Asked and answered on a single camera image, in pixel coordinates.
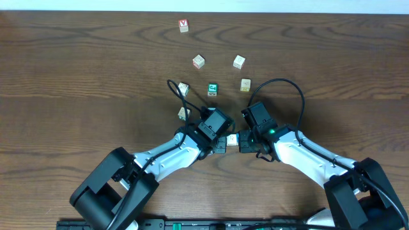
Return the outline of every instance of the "black cable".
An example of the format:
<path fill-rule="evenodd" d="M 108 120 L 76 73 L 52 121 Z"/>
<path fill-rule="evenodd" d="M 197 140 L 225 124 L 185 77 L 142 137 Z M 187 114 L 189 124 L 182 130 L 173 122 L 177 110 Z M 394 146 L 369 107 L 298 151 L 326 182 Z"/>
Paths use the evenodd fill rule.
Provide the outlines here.
<path fill-rule="evenodd" d="M 178 90 L 178 93 L 179 93 L 179 94 L 178 94 L 178 93 L 169 85 L 169 83 L 167 83 L 167 86 L 169 86 L 169 89 L 170 89 L 170 90 L 172 91 L 172 93 L 173 93 L 174 95 L 176 95 L 178 98 L 181 99 L 181 98 L 183 97 L 183 95 L 182 95 L 181 93 L 179 93 L 180 90 Z M 195 108 L 197 111 L 199 111 L 199 113 L 201 113 L 201 110 L 200 110 L 196 105 L 194 105 L 194 104 L 188 102 L 186 99 L 185 99 L 185 102 L 186 102 L 186 104 L 192 106 L 192 107 Z"/>
<path fill-rule="evenodd" d="M 380 193 L 381 195 L 383 195 L 393 206 L 393 208 L 395 209 L 396 213 L 399 215 L 399 218 L 402 220 L 403 222 L 403 226 L 405 227 L 406 230 L 409 230 L 409 226 L 408 226 L 408 222 L 406 221 L 405 216 L 403 215 L 403 213 L 401 212 L 401 210 L 397 207 L 396 203 L 390 198 L 390 196 L 388 195 L 388 193 L 386 193 L 386 191 L 379 186 L 375 181 L 366 178 L 365 176 L 361 175 L 360 173 L 358 173 L 357 171 L 351 169 L 350 167 L 339 163 L 335 158 L 331 159 L 330 157 L 325 156 L 324 154 L 316 151 L 315 149 L 312 149 L 310 146 L 308 146 L 306 143 L 304 143 L 304 141 L 302 139 L 300 139 L 300 137 L 298 136 L 298 131 L 300 130 L 300 126 L 301 126 L 301 119 L 302 116 L 304 115 L 304 108 L 305 108 L 305 98 L 304 98 L 304 94 L 302 93 L 301 89 L 299 88 L 299 86 L 297 86 L 294 82 L 288 80 L 288 79 L 272 79 L 272 80 L 268 80 L 264 83 L 262 83 L 262 85 L 260 85 L 251 95 L 250 100 L 249 100 L 249 104 L 247 106 L 251 105 L 251 102 L 254 98 L 254 96 L 256 95 L 256 93 L 265 85 L 267 85 L 268 83 L 271 82 L 276 82 L 276 81 L 284 81 L 284 82 L 288 82 L 291 85 L 293 85 L 299 92 L 300 97 L 301 97 L 301 112 L 300 115 L 298 117 L 298 121 L 297 121 L 297 127 L 295 130 L 295 138 L 297 139 L 297 141 L 303 146 L 305 147 L 307 150 L 311 151 L 312 153 L 314 153 L 315 155 L 318 155 L 319 157 L 328 160 L 329 162 L 332 162 L 334 165 L 339 166 L 345 170 L 347 170 L 348 172 L 351 172 L 352 174 L 354 174 L 355 176 L 357 176 L 359 179 L 361 179 L 364 183 L 368 184 L 370 187 L 372 187 L 373 189 L 375 189 L 378 193 Z"/>
<path fill-rule="evenodd" d="M 162 152 L 156 154 L 155 156 L 149 158 L 149 160 L 146 161 L 146 163 L 143 165 L 143 167 L 141 168 L 141 170 L 139 170 L 137 177 L 135 178 L 135 180 L 132 182 L 131 186 L 129 187 L 128 192 L 124 195 L 123 200 L 122 200 L 122 203 L 121 203 L 120 206 L 118 207 L 118 210 L 116 211 L 114 217 L 113 217 L 112 220 L 109 222 L 109 224 L 108 224 L 108 226 L 107 226 L 107 228 L 106 228 L 105 230 L 110 230 L 111 227 L 113 226 L 113 224 L 115 223 L 115 221 L 116 221 L 116 220 L 118 219 L 118 217 L 120 216 L 120 214 L 121 214 L 123 208 L 125 207 L 125 204 L 128 202 L 128 199 L 129 199 L 129 195 L 128 195 L 128 194 L 131 194 L 131 193 L 134 191 L 134 189 L 136 188 L 136 184 L 137 184 L 137 182 L 142 178 L 142 175 L 143 175 L 143 172 L 145 171 L 145 169 L 146 169 L 152 162 L 154 162 L 158 157 L 161 157 L 163 154 L 169 153 L 170 151 L 175 150 L 176 148 L 179 148 L 179 147 L 183 144 L 183 142 L 185 141 L 185 139 L 186 139 L 187 127 L 188 127 L 188 125 L 189 125 L 189 117 L 188 117 L 188 114 L 187 114 L 187 107 L 186 107 L 187 101 L 185 100 L 185 97 L 181 94 L 181 91 L 180 91 L 178 85 L 177 85 L 173 80 L 167 80 L 167 86 L 169 86 L 169 89 L 171 89 L 171 91 L 172 91 L 173 93 L 175 93 L 174 90 L 173 90 L 173 88 L 172 88 L 172 86 L 170 85 L 170 83 L 172 83 L 172 84 L 176 87 L 176 89 L 178 90 L 180 96 L 179 96 L 179 95 L 176 95 L 176 96 L 178 96 L 178 98 L 181 99 L 181 102 L 182 102 L 182 104 L 183 104 L 183 108 L 185 109 L 185 117 L 186 117 L 186 119 L 185 119 L 185 129 L 184 129 L 184 131 L 183 131 L 183 136 L 182 136 L 180 142 L 179 142 L 177 145 L 175 145 L 175 146 L 173 146 L 172 148 L 169 148 L 169 149 L 167 149 L 167 150 L 164 150 L 164 151 L 162 151 Z"/>
<path fill-rule="evenodd" d="M 350 229 L 350 228 L 345 228 L 345 227 L 330 227 L 330 226 L 318 226 L 318 225 L 312 225 L 312 224 L 296 224 L 296 223 L 267 223 L 267 224 L 257 224 L 254 226 L 246 227 L 245 229 L 242 230 L 256 230 L 256 229 L 263 229 L 266 227 L 288 227 L 288 228 L 293 228 L 295 227 L 296 229 L 320 229 L 320 230 L 355 230 L 355 229 Z"/>

